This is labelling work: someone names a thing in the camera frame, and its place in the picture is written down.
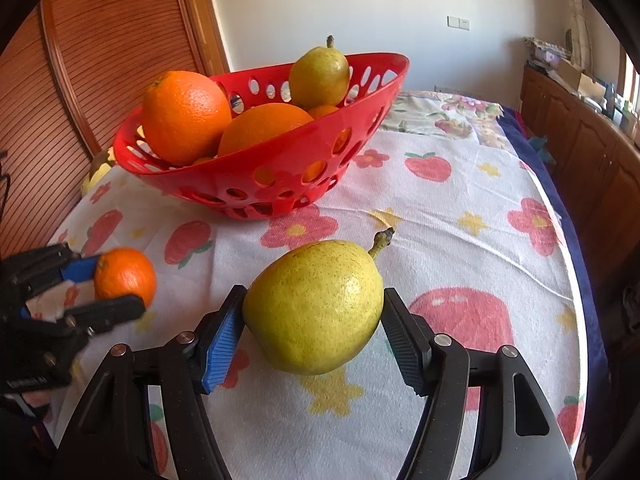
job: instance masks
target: tangerine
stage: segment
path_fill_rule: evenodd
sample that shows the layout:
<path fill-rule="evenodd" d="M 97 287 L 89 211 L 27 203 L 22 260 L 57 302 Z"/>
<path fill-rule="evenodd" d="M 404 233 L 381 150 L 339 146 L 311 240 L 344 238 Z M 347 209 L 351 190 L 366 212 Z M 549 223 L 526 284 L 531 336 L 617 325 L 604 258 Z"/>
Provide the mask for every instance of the tangerine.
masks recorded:
<path fill-rule="evenodd" d="M 313 117 L 302 108 L 286 103 L 267 103 L 249 108 L 225 128 L 218 155 L 246 150 L 311 121 Z"/>
<path fill-rule="evenodd" d="M 325 115 L 337 112 L 339 109 L 340 108 L 333 105 L 319 105 L 319 106 L 316 106 L 315 108 L 311 108 L 311 110 L 309 110 L 309 115 L 312 116 L 317 121 L 320 117 L 324 117 Z M 334 155 L 337 155 L 338 153 L 340 153 L 344 148 L 345 144 L 349 142 L 350 133 L 351 131 L 348 128 L 345 128 L 343 131 L 340 132 L 340 134 L 338 135 L 338 138 L 335 139 L 335 142 L 334 142 L 334 150 L 333 150 Z"/>
<path fill-rule="evenodd" d="M 142 99 L 145 140 L 157 156 L 174 166 L 215 155 L 230 122 L 225 93 L 197 72 L 165 72 L 148 86 Z"/>
<path fill-rule="evenodd" d="M 149 308 L 156 293 L 156 272 L 139 250 L 121 247 L 98 258 L 94 287 L 96 300 L 135 294 L 142 298 L 145 308 Z"/>

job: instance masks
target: white wall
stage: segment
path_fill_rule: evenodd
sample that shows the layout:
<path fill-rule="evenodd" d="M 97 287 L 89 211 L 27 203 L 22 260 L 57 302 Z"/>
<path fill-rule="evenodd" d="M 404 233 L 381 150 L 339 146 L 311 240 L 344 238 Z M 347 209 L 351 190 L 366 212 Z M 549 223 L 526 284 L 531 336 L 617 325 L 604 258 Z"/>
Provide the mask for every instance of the white wall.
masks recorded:
<path fill-rule="evenodd" d="M 333 34 L 345 54 L 401 52 L 405 88 L 434 85 L 513 105 L 523 36 L 564 44 L 566 0 L 215 0 L 233 70 L 293 62 Z M 447 27 L 447 15 L 471 31 Z"/>
<path fill-rule="evenodd" d="M 591 39 L 593 75 L 607 83 L 618 84 L 620 42 L 613 31 L 588 0 L 584 3 L 584 20 Z"/>

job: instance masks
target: red plastic basket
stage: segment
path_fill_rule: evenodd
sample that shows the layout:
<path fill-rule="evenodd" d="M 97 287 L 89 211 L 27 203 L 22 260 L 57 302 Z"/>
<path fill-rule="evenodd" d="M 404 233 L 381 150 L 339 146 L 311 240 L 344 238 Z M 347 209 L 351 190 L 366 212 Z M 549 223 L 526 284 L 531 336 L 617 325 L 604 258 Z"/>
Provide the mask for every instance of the red plastic basket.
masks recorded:
<path fill-rule="evenodd" d="M 173 168 L 145 150 L 145 144 L 139 145 L 138 107 L 116 133 L 116 159 L 125 170 L 162 192 L 202 203 L 231 218 L 270 218 L 308 205 L 338 183 L 350 160 L 378 129 L 409 68 L 409 60 L 400 54 L 354 54 L 347 59 L 353 69 L 350 95 L 353 97 L 355 91 L 357 95 L 353 101 L 348 95 L 348 104 L 338 105 L 339 111 L 317 121 L 242 152 Z M 291 64 L 268 66 L 211 79 L 225 89 L 234 104 L 242 99 L 247 110 L 284 102 L 290 68 Z M 348 142 L 335 149 L 338 136 L 346 128 Z M 316 168 L 323 168 L 321 173 L 312 182 L 303 182 L 305 170 L 314 163 Z"/>

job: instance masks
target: louvered door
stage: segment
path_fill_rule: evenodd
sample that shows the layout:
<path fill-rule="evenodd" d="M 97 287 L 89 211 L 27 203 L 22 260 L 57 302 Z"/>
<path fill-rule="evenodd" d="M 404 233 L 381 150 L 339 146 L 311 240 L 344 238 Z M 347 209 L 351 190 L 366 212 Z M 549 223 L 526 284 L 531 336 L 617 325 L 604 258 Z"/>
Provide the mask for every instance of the louvered door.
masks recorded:
<path fill-rule="evenodd" d="M 50 0 L 79 108 L 102 147 L 165 70 L 202 65 L 182 0 Z"/>
<path fill-rule="evenodd" d="M 12 178 L 0 227 L 7 256 L 49 240 L 78 202 L 89 164 L 56 92 L 36 12 L 0 56 L 0 148 Z"/>

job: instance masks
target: pear stem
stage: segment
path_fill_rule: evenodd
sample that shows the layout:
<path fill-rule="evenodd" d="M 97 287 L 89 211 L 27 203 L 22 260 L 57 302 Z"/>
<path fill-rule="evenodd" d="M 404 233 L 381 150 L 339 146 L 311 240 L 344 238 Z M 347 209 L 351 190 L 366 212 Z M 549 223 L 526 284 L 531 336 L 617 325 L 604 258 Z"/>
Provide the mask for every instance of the pear stem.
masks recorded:
<path fill-rule="evenodd" d="M 384 231 L 377 232 L 373 237 L 373 247 L 369 249 L 369 256 L 374 260 L 380 254 L 380 251 L 391 243 L 391 237 L 396 231 L 390 227 Z"/>

